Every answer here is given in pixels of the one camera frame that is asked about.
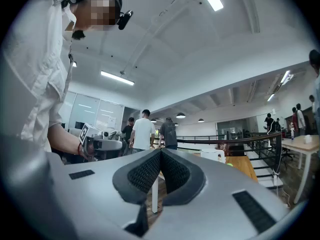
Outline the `white electric kettle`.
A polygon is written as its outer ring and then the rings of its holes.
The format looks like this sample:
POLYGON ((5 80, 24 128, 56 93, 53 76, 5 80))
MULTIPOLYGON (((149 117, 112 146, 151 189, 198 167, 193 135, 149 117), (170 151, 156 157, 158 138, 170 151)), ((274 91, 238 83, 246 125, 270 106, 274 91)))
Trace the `white electric kettle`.
POLYGON ((201 150, 200 156, 216 162, 226 163, 225 152, 221 149, 205 148, 201 150))

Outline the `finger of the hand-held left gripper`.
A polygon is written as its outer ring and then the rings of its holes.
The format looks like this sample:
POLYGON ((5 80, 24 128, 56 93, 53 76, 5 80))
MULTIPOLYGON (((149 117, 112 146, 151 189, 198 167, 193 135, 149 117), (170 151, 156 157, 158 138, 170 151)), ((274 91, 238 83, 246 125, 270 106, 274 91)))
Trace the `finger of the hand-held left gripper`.
POLYGON ((123 147, 123 143, 118 140, 95 139, 94 149, 96 151, 118 151, 123 147))

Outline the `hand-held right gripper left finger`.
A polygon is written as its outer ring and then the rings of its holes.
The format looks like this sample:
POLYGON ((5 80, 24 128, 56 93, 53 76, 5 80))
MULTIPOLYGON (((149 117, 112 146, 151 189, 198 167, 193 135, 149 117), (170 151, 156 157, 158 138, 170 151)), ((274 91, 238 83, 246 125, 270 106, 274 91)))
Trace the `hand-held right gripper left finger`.
POLYGON ((58 205, 56 240, 162 240, 157 220, 148 225, 146 199, 159 175, 158 149, 64 165, 48 153, 51 190, 58 205))

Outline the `person's left hand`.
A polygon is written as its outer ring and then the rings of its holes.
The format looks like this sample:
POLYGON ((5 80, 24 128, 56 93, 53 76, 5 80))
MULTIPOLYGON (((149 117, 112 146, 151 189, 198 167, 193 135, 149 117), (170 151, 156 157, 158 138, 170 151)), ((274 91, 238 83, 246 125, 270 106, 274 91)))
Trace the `person's left hand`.
POLYGON ((90 160, 95 155, 93 142, 88 142, 85 146, 82 145, 82 157, 85 160, 90 160))

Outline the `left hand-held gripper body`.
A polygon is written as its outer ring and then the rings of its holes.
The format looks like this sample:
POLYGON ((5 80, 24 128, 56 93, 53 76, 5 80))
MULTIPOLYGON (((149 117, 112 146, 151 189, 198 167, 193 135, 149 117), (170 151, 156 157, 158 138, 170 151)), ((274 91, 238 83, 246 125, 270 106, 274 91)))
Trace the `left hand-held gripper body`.
POLYGON ((88 123, 83 125, 83 128, 79 134, 79 141, 81 144, 85 143, 86 138, 94 138, 94 139, 103 139, 103 140, 116 140, 118 141, 123 137, 121 131, 112 130, 110 132, 103 131, 99 128, 96 128, 88 123))

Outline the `black metal railing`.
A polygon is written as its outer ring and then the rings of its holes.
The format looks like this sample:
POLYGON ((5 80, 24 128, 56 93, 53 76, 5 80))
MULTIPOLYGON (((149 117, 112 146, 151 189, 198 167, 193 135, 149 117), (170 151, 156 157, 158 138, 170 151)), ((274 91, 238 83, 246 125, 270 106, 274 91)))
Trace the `black metal railing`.
POLYGON ((273 170, 280 169, 282 158, 282 134, 280 132, 245 132, 232 135, 178 136, 180 149, 200 151, 204 148, 215 148, 216 144, 228 143, 232 156, 246 156, 259 180, 271 179, 273 170))

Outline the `person's left forearm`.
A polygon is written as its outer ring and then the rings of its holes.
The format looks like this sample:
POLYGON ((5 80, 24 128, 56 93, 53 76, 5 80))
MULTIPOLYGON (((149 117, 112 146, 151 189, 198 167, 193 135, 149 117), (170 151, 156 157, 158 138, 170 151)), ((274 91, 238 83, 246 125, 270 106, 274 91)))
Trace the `person's left forearm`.
POLYGON ((78 155, 79 139, 65 131, 61 124, 55 124, 48 129, 47 138, 52 148, 73 155, 78 155))

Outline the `person's white shirt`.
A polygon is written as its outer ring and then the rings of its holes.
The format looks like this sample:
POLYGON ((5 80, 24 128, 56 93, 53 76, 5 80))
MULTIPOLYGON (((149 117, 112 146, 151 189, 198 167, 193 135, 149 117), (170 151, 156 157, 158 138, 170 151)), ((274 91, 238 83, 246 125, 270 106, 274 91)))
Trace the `person's white shirt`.
POLYGON ((68 92, 76 17, 55 0, 29 0, 0 45, 0 133, 46 151, 68 92))

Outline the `light wooden desk white legs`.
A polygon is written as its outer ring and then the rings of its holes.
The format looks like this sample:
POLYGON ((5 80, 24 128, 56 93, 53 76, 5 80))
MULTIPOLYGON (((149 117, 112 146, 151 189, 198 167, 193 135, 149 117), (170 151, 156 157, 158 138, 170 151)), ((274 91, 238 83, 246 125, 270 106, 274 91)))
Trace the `light wooden desk white legs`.
POLYGON ((303 193, 305 184, 307 182, 309 170, 310 170, 310 165, 311 165, 311 157, 312 154, 317 153, 320 150, 320 142, 319 142, 319 136, 318 135, 311 135, 312 136, 312 143, 305 144, 304 143, 304 136, 301 135, 298 137, 295 137, 294 140, 291 139, 284 139, 281 141, 281 145, 283 148, 295 151, 299 154, 299 160, 298 160, 298 169, 301 169, 302 166, 302 160, 303 160, 303 155, 305 155, 305 162, 304 162, 304 169, 303 169, 303 174, 302 178, 299 184, 299 188, 297 191, 297 194, 293 200, 293 203, 296 205, 300 197, 303 193))

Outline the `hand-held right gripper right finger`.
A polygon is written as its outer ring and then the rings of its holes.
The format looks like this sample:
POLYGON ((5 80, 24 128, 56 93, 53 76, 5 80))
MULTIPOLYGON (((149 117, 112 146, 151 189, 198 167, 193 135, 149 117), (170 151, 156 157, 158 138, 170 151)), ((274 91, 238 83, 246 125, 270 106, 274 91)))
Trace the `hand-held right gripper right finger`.
POLYGON ((145 240, 279 240, 302 213, 301 205, 289 210, 272 191, 230 165, 175 154, 199 166, 206 182, 188 204, 163 207, 145 240))

